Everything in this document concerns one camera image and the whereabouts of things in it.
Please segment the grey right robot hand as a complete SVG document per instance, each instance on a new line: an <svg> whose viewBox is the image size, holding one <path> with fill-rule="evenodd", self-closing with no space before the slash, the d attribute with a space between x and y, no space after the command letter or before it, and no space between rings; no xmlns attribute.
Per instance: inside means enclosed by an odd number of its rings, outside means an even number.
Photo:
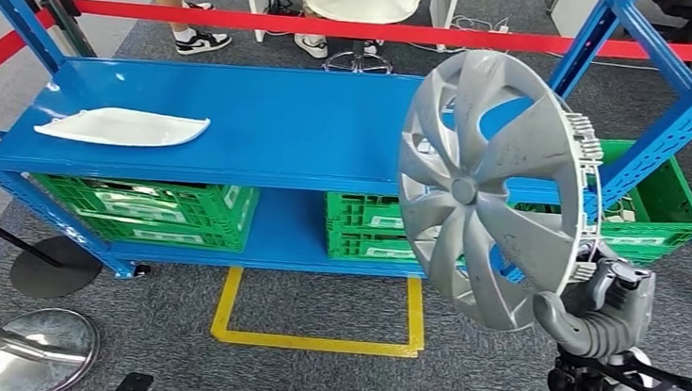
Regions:
<svg viewBox="0 0 692 391"><path fill-rule="evenodd" d="M533 300L540 326L562 350L600 359L623 353L645 335L652 317L656 277L621 259L602 258L587 282L561 295L542 291Z"/></svg>

